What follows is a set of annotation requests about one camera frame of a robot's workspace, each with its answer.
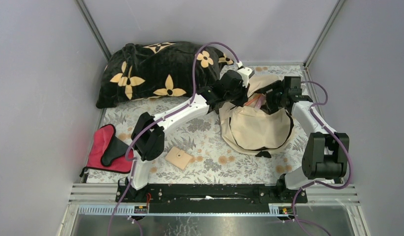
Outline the beige canvas student bag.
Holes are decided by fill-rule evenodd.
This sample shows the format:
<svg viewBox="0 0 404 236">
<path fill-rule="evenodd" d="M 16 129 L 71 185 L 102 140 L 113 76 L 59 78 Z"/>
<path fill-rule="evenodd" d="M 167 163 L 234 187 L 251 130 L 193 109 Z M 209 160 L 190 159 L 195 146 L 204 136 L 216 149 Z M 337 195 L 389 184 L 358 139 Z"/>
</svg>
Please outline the beige canvas student bag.
<svg viewBox="0 0 404 236">
<path fill-rule="evenodd" d="M 283 151 L 298 134 L 295 120 L 285 109 L 270 114 L 264 100 L 261 108 L 255 106 L 259 90 L 280 81 L 277 75 L 254 75 L 249 80 L 248 97 L 254 100 L 251 104 L 239 107 L 227 102 L 219 109 L 221 136 L 235 151 L 270 157 Z"/>
</svg>

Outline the tan wooden square block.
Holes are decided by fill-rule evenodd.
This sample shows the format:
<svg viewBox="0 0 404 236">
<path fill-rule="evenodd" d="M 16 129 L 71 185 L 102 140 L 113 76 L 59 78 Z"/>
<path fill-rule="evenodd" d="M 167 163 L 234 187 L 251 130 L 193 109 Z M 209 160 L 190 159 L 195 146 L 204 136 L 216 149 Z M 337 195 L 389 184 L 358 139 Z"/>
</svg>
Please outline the tan wooden square block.
<svg viewBox="0 0 404 236">
<path fill-rule="evenodd" d="M 178 147 L 172 147 L 167 153 L 165 160 L 175 167 L 185 170 L 193 156 L 187 154 L 184 150 Z"/>
</svg>

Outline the pink glue stick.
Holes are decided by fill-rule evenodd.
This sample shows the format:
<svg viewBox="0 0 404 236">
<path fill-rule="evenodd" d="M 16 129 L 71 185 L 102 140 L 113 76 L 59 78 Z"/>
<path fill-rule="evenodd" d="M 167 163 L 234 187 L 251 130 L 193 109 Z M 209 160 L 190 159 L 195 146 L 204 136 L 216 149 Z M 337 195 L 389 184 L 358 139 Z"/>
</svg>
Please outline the pink glue stick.
<svg viewBox="0 0 404 236">
<path fill-rule="evenodd" d="M 263 104 L 263 100 L 264 100 L 264 97 L 259 96 L 259 98 L 256 101 L 255 107 L 254 107 L 255 110 L 259 110 L 261 108 L 261 106 Z"/>
</svg>

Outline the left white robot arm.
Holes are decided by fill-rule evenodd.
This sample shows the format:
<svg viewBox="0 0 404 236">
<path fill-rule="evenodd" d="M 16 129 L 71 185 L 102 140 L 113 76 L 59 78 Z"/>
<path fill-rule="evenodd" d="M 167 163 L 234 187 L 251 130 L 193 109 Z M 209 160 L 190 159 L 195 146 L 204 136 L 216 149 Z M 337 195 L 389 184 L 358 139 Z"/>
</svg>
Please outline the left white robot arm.
<svg viewBox="0 0 404 236">
<path fill-rule="evenodd" d="M 125 153 L 126 156 L 133 156 L 124 196 L 134 202 L 142 201 L 149 183 L 150 163 L 163 153 L 165 136 L 194 118 L 218 110 L 226 102 L 244 105 L 248 100 L 249 80 L 253 75 L 254 71 L 244 66 L 236 71 L 228 70 L 219 80 L 201 87 L 180 105 L 156 115 L 147 112 L 141 114 Z"/>
</svg>

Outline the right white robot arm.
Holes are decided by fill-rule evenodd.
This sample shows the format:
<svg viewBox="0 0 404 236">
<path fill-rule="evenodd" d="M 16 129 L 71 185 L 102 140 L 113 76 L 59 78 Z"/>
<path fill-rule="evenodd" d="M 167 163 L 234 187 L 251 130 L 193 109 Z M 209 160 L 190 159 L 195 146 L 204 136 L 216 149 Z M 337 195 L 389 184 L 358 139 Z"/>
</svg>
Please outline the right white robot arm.
<svg viewBox="0 0 404 236">
<path fill-rule="evenodd" d="M 343 178 L 350 162 L 349 136 L 337 132 L 318 113 L 314 102 L 302 94 L 300 77 L 286 76 L 266 88 L 266 107 L 269 112 L 285 109 L 296 119 L 308 136 L 301 167 L 283 174 L 277 181 L 276 198 L 283 203 L 295 196 L 295 190 L 324 180 Z"/>
</svg>

